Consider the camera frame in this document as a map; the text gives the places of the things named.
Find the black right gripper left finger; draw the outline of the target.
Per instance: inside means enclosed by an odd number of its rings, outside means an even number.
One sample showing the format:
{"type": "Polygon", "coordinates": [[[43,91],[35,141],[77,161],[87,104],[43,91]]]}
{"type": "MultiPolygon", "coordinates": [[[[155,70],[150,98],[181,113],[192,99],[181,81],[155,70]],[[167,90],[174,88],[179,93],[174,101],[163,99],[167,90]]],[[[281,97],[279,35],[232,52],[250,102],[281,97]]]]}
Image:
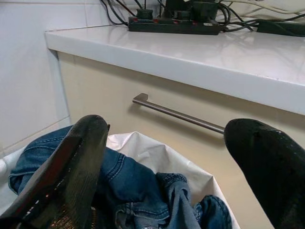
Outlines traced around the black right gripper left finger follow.
{"type": "Polygon", "coordinates": [[[1,228],[90,228],[108,131],[106,121],[94,114],[75,123],[1,215],[1,228]]]}

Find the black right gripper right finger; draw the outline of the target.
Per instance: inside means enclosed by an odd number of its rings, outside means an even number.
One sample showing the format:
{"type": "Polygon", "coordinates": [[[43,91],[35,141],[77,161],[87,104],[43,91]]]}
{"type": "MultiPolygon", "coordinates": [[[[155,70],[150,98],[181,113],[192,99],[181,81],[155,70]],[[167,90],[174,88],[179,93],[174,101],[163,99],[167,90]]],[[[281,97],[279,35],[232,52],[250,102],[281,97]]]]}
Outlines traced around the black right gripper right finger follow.
{"type": "Polygon", "coordinates": [[[285,132],[254,119],[233,119],[225,145],[276,229],[305,227],[305,150],[285,132]]]}

